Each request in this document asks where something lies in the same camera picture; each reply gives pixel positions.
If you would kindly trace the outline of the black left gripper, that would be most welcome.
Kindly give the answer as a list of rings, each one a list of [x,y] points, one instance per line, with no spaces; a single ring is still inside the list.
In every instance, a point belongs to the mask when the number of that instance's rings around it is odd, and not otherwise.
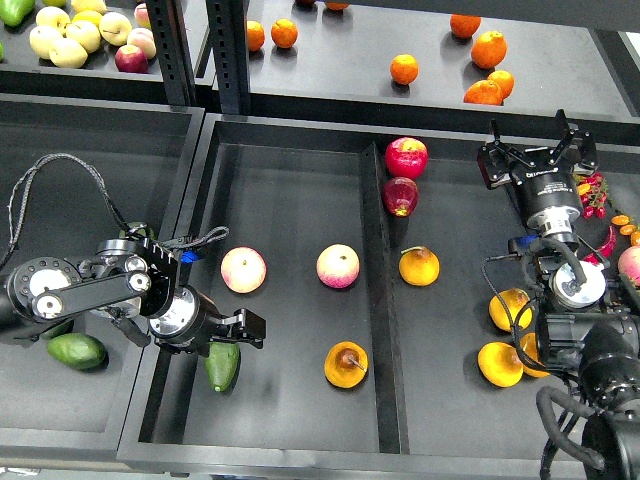
[[[168,310],[149,320],[150,333],[155,343],[172,354],[197,353],[209,355],[209,344],[214,341],[247,343],[256,349],[264,347],[266,320],[256,313],[241,308],[228,318],[216,305],[191,286],[177,287]]]

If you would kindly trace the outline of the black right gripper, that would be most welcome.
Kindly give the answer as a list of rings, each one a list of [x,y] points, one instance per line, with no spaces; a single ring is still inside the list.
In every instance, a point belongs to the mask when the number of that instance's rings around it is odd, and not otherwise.
[[[569,223],[582,214],[574,175],[598,168],[593,135],[571,127],[563,109],[555,121],[562,137],[554,147],[518,150],[501,140],[498,121],[490,121],[493,138],[478,149],[477,163],[487,188],[513,188],[525,223],[563,218]]]

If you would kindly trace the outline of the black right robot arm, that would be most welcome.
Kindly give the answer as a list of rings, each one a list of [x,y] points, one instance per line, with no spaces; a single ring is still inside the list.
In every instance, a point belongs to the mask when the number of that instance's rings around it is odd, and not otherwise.
[[[577,460],[590,479],[639,475],[639,292],[626,274],[575,231],[585,212],[576,178],[597,170],[590,132],[555,116],[553,147],[519,150],[494,136],[477,163],[486,186],[512,188],[528,233],[509,241],[531,298],[507,314],[517,357],[563,382],[536,406],[547,434],[539,475],[555,455]]]

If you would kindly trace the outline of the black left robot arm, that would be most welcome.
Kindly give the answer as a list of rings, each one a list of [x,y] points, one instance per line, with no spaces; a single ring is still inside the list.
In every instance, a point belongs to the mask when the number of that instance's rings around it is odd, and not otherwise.
[[[43,333],[92,313],[108,319],[135,345],[155,343],[171,354],[207,356],[212,342],[262,348],[266,338],[262,317],[247,309],[225,316],[212,300],[181,279],[187,255],[225,238],[228,229],[216,227],[202,237],[155,240],[146,224],[125,222],[94,166],[67,153],[41,157],[14,185],[11,196],[21,202],[7,206],[9,242],[3,264],[18,246],[36,175],[57,160],[74,162],[91,175],[123,235],[101,243],[91,257],[43,256],[2,276],[3,341],[36,341]]]

